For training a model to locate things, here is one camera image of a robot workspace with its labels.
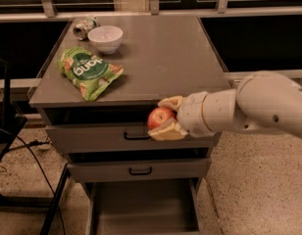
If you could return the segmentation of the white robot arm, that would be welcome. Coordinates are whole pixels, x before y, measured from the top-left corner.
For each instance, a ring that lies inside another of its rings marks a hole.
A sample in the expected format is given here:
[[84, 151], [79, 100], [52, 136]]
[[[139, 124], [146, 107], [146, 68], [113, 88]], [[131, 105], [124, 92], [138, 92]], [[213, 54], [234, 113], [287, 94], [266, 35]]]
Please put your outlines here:
[[256, 71], [235, 89], [174, 96], [158, 103], [175, 117], [159, 118], [148, 134], [157, 141], [212, 136], [217, 132], [280, 133], [302, 139], [302, 86], [273, 71]]

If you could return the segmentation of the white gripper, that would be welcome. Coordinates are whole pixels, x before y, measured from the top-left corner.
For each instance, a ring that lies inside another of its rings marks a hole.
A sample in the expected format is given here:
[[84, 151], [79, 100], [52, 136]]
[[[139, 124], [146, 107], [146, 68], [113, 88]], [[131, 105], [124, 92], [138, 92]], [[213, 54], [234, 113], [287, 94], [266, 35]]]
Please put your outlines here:
[[183, 139], [187, 133], [194, 138], [213, 136], [203, 117], [203, 102], [207, 92], [193, 93], [183, 98], [174, 96], [161, 100], [159, 107], [177, 112], [177, 120], [169, 118], [159, 127], [148, 131], [156, 141], [176, 141]]

